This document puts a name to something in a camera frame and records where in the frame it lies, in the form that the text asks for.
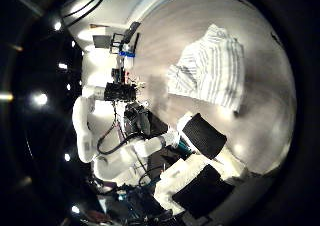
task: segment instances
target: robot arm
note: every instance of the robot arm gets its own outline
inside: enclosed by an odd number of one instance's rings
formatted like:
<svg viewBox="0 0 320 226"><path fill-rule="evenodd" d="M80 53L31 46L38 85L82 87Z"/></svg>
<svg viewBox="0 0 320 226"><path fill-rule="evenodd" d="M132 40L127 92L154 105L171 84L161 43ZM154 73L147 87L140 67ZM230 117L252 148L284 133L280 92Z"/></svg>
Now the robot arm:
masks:
<svg viewBox="0 0 320 226"><path fill-rule="evenodd" d="M77 147L79 158L84 163L92 161L93 150L92 133L87 125L87 116L91 108L90 99L80 96L73 106L72 121L77 134Z"/></svg>
<svg viewBox="0 0 320 226"><path fill-rule="evenodd" d="M82 95L74 103L72 122L77 134L79 158L82 162L89 163L96 154L96 149L93 147L93 135L87 124L88 114L94 109L94 100L103 100L104 88L86 85Z"/></svg>

